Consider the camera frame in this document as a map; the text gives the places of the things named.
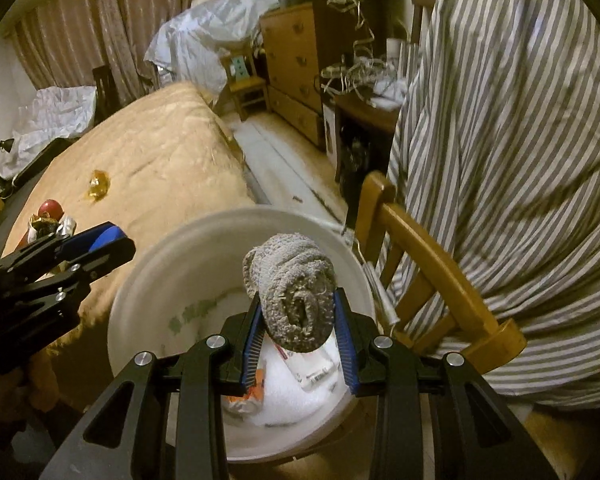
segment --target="red tomato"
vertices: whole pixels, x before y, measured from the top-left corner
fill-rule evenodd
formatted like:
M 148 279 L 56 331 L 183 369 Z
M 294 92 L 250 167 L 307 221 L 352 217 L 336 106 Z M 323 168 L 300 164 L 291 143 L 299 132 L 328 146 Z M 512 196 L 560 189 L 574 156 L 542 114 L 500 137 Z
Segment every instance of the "red tomato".
M 42 216 L 42 213 L 49 213 L 51 218 L 60 221 L 64 211 L 62 211 L 62 206 L 55 200 L 45 200 L 38 209 L 38 216 Z

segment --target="wooden dresser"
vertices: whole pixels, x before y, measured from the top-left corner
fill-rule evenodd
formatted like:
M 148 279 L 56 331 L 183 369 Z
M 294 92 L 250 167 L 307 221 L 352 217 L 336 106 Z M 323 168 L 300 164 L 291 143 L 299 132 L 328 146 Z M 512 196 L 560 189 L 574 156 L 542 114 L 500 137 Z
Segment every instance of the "wooden dresser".
M 376 35 L 376 56 L 384 52 L 376 6 L 363 12 Z M 320 149 L 324 149 L 320 70 L 353 52 L 353 42 L 366 38 L 355 29 L 357 15 L 338 12 L 325 0 L 274 10 L 260 19 L 269 70 L 271 108 Z

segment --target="rolled towel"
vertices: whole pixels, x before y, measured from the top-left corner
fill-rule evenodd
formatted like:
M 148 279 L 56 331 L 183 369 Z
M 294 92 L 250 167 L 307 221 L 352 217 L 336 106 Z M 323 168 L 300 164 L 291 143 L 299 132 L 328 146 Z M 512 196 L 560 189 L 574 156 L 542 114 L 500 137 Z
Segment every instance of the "rolled towel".
M 293 352 L 320 348 L 333 329 L 333 264 L 304 235 L 278 234 L 242 262 L 250 298 L 260 294 L 269 336 Z

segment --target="striped fabric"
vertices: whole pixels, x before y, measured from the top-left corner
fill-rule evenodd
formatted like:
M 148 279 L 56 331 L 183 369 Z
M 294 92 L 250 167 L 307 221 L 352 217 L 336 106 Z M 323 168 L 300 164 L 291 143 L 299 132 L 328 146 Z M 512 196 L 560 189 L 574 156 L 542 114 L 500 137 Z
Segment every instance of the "striped fabric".
M 528 339 L 486 378 L 523 400 L 600 406 L 600 26 L 581 0 L 438 0 L 420 53 L 388 176 Z M 394 300 L 414 271 L 405 259 Z M 433 298 L 408 332 L 443 309 Z

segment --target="wooden floor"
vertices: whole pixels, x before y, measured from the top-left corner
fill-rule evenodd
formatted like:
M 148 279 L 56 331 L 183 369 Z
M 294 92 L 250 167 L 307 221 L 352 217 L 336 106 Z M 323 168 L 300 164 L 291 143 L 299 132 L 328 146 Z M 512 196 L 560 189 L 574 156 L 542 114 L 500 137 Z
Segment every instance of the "wooden floor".
M 333 181 L 331 163 L 295 128 L 277 115 L 266 112 L 255 114 L 244 122 L 240 122 L 237 114 L 229 114 L 223 119 L 234 130 L 251 171 L 274 205 L 319 218 L 344 221 L 346 204 Z M 425 407 L 423 405 L 423 413 L 428 413 Z M 369 404 L 363 412 L 358 420 L 349 421 L 343 436 L 320 451 L 276 465 L 232 465 L 232 478 L 368 478 L 375 415 Z M 525 427 L 554 466 L 560 480 L 574 478 L 600 444 L 600 413 L 597 412 L 563 413 L 536 407 L 526 417 Z M 423 420 L 423 435 L 425 480 L 432 480 L 433 444 L 427 417 Z

